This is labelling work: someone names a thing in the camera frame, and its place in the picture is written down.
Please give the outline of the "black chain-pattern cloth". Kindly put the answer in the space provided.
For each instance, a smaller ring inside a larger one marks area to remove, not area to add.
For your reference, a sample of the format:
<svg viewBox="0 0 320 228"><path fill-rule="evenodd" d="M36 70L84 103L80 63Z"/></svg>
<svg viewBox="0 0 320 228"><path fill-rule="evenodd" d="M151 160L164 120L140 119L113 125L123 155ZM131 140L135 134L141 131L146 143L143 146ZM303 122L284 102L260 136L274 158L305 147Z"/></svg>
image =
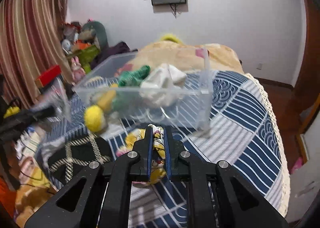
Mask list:
<svg viewBox="0 0 320 228"><path fill-rule="evenodd" d="M48 173L66 184L93 161L102 165L113 161L108 142L91 133L76 136L48 158Z"/></svg>

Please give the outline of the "yellow fuzzy ball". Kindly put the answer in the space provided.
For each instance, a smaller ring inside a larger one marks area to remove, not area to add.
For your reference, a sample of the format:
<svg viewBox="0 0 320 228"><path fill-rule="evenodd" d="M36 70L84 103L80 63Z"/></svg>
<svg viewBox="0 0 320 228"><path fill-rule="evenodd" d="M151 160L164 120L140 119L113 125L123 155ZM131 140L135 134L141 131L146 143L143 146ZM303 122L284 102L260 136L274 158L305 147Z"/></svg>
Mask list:
<svg viewBox="0 0 320 228"><path fill-rule="evenodd" d="M84 124L91 132L102 131L107 126L103 110L97 105L86 108L84 111Z"/></svg>

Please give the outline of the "yellow floral scrunchie cloth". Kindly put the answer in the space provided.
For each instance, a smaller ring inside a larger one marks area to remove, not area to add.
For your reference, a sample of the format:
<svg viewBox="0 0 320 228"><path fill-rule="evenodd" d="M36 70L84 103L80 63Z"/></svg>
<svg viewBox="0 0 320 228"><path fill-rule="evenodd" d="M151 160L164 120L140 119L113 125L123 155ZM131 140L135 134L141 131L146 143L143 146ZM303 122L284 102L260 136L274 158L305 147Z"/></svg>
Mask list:
<svg viewBox="0 0 320 228"><path fill-rule="evenodd" d="M149 186L159 182L165 175L165 149L164 149L164 129L161 126L149 124L153 133L153 151L152 151L152 165L151 175L148 182L134 182L134 184L141 184ZM145 129L134 129L125 137L125 145L121 146L116 151L116 156L119 157L129 151L132 151L133 145L136 141L143 139L145 136Z"/></svg>

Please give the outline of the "yellow sponge block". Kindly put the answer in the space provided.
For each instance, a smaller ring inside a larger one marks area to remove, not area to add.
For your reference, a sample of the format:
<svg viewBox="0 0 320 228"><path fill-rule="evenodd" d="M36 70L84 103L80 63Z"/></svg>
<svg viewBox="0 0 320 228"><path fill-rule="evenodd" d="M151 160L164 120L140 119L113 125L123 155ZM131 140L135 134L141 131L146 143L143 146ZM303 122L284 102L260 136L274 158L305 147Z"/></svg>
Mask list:
<svg viewBox="0 0 320 228"><path fill-rule="evenodd" d="M118 87L118 84L112 84L110 88L112 90L106 91L103 93L100 98L97 100L96 105L98 107L98 112L100 114L109 113L112 111L112 102L116 97L116 90L115 88Z"/></svg>

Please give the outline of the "green knitted sock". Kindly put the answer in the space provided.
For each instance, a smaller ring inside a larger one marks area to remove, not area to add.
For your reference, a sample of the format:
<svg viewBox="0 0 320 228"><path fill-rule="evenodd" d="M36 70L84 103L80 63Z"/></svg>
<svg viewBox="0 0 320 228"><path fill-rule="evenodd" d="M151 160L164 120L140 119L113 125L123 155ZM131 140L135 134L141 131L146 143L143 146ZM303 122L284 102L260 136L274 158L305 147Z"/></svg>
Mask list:
<svg viewBox="0 0 320 228"><path fill-rule="evenodd" d="M150 66L143 65L134 71L124 71L118 79L118 87L139 87L143 80L150 74ZM129 92L116 91L116 97L112 101L112 109L120 111L130 102Z"/></svg>

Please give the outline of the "white cloth pouch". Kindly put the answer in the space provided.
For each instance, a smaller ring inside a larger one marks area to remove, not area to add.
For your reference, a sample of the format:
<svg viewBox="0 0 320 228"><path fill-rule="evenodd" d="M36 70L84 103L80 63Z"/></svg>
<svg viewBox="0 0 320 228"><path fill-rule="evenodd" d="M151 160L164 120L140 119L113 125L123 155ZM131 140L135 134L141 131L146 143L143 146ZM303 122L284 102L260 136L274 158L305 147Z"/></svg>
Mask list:
<svg viewBox="0 0 320 228"><path fill-rule="evenodd" d="M173 65L163 63L140 85L139 95L149 107L168 107L184 98L181 93L187 74Z"/></svg>

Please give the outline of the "red box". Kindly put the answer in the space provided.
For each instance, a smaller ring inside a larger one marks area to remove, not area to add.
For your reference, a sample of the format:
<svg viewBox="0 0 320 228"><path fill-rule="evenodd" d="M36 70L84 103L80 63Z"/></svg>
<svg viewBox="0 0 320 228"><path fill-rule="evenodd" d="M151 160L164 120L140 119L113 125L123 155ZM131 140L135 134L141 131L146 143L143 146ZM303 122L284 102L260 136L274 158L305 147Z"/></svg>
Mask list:
<svg viewBox="0 0 320 228"><path fill-rule="evenodd" d="M35 79L35 85L37 88L46 87L52 80L54 80L61 73L59 65L54 65L48 70L44 71L40 76Z"/></svg>

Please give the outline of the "blue white patterned tablecloth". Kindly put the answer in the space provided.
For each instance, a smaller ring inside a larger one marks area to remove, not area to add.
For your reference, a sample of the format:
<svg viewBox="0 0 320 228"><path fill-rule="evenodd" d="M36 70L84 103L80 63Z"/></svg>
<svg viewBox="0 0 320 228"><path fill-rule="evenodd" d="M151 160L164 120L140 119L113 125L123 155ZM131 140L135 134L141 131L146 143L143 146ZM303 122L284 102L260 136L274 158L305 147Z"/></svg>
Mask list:
<svg viewBox="0 0 320 228"><path fill-rule="evenodd" d="M208 131L197 131L193 120L198 107L197 98L183 101L178 113L188 124L173 123L172 134L181 140L185 148L206 161L216 163L226 160L231 163L257 191L283 216L287 214L290 197L290 178L284 147L277 127L277 121L268 101L267 93L259 81L251 75L233 71L213 71L213 99L210 108ZM35 159L52 184L59 190L65 179L56 178L49 167L65 167L63 156L49 163L58 149L65 143L87 136L84 126L84 104L78 95L70 101L72 122L62 120L40 143ZM116 151L125 145L125 138L138 134L145 125L137 121L147 116L138 112L133 120L116 119L109 123L103 139L109 144L113 158ZM150 118L158 115L149 113ZM147 116L147 125L151 123ZM163 177L155 185L132 188L129 227L186 227L185 184L172 183Z"/></svg>

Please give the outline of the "pink rabbit plush toy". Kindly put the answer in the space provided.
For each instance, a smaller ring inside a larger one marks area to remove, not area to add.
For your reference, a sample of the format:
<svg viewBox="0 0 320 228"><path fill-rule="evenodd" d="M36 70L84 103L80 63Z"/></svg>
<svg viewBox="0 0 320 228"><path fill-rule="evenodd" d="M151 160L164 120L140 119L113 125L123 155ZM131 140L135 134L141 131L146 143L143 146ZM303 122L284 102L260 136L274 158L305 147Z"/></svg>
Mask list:
<svg viewBox="0 0 320 228"><path fill-rule="evenodd" d="M73 84L77 84L78 82L80 82L86 75L85 70L82 68L77 56L71 58L71 70Z"/></svg>

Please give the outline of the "green storage box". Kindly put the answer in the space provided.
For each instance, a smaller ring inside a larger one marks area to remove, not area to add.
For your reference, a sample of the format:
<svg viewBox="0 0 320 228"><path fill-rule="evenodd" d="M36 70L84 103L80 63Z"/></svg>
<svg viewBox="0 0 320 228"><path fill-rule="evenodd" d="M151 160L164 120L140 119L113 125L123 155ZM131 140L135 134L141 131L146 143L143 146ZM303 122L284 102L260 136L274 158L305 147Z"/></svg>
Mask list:
<svg viewBox="0 0 320 228"><path fill-rule="evenodd" d="M95 46L91 45L83 50L75 51L74 53L67 56L69 62L71 62L71 58L77 56L82 68L86 73L91 72L91 61L100 53L100 50Z"/></svg>

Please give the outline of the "dark purple blanket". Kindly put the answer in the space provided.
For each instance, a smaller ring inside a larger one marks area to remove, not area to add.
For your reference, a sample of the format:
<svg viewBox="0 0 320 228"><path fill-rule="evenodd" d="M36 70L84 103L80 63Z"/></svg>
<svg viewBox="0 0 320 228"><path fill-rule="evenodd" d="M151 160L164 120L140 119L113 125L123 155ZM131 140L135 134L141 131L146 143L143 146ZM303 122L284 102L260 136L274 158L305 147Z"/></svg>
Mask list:
<svg viewBox="0 0 320 228"><path fill-rule="evenodd" d="M113 55L130 53L137 51L137 49L131 50L125 42L119 42L115 46L105 46L100 53L90 62L91 70L95 69L100 63Z"/></svg>

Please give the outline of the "red gold striped curtain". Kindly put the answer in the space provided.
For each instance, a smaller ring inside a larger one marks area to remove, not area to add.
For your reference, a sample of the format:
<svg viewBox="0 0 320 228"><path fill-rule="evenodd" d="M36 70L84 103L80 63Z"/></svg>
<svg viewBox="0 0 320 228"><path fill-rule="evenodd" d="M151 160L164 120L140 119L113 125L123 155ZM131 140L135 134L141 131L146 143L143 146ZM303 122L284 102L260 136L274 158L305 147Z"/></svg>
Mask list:
<svg viewBox="0 0 320 228"><path fill-rule="evenodd" d="M40 94L35 79L59 65L64 80L71 69L61 47L60 27L65 22L67 0L1 1L1 75L4 97L19 97L29 108Z"/></svg>

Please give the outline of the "clear plastic storage box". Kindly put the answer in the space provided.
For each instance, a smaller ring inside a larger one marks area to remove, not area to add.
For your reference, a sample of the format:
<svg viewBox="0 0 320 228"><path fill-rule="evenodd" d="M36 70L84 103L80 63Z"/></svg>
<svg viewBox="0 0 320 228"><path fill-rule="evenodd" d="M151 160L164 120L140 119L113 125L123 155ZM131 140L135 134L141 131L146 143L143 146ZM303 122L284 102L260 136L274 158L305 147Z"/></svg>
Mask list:
<svg viewBox="0 0 320 228"><path fill-rule="evenodd" d="M113 55L75 87L87 107L114 118L206 129L213 94L205 48L153 49Z"/></svg>

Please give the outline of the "wooden door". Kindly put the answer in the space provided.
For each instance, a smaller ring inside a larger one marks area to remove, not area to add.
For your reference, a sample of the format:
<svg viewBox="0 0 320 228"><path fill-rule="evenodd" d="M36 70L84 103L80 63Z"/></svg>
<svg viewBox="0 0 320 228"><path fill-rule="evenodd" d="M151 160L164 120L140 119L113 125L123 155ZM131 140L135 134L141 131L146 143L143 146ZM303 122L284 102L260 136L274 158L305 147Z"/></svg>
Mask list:
<svg viewBox="0 0 320 228"><path fill-rule="evenodd" d="M313 106L319 96L319 8L313 0L304 0L304 4L306 35L303 60L292 95L292 130L299 129L300 114Z"/></svg>

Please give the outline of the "beige patchwork blanket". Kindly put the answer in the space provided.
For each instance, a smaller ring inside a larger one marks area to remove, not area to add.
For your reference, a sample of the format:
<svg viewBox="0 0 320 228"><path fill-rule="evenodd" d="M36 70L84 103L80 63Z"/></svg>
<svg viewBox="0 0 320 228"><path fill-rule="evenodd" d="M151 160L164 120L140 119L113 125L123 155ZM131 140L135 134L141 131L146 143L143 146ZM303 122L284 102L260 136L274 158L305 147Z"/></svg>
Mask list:
<svg viewBox="0 0 320 228"><path fill-rule="evenodd" d="M171 41L149 44L138 51L135 58L126 63L129 71L148 65L151 70L163 63L175 66L180 71L204 69L203 50L208 52L209 68L220 71L234 71L244 74L236 52L222 44L184 45Z"/></svg>

